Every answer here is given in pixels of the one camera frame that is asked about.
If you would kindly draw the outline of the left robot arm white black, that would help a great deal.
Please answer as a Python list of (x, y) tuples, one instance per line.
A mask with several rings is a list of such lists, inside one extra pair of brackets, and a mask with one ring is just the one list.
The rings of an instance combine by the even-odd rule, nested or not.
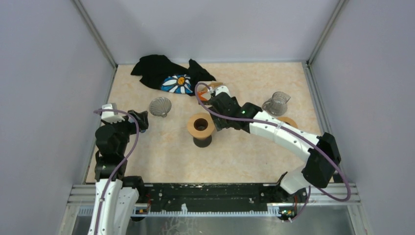
[(148, 112), (108, 105), (94, 113), (102, 126), (95, 132), (95, 200), (88, 234), (124, 235), (135, 204), (147, 195), (142, 177), (125, 176), (125, 171), (139, 134), (149, 127)]

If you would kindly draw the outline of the orange coffee filter box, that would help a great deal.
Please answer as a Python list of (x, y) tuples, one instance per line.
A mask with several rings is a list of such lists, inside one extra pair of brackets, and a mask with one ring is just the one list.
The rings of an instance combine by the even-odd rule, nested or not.
[(216, 89), (223, 86), (222, 82), (210, 82), (206, 85), (200, 85), (196, 88), (197, 96), (202, 102), (208, 102), (212, 97), (216, 95)]

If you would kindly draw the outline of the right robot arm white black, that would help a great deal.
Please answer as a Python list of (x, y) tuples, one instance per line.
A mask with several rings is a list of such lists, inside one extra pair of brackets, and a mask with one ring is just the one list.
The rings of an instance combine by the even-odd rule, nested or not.
[(335, 138), (310, 134), (289, 125), (252, 103), (240, 106), (235, 97), (220, 93), (209, 100), (217, 128), (233, 128), (264, 137), (299, 157), (304, 165), (284, 173), (277, 182), (276, 197), (288, 202), (305, 187), (326, 188), (341, 161)]

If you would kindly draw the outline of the ribbed glass dripper cone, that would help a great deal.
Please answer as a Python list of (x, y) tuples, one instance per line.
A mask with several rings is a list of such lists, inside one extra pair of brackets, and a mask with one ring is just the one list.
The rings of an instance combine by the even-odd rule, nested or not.
[(150, 114), (156, 117), (167, 117), (172, 108), (172, 103), (167, 97), (157, 97), (149, 104)]

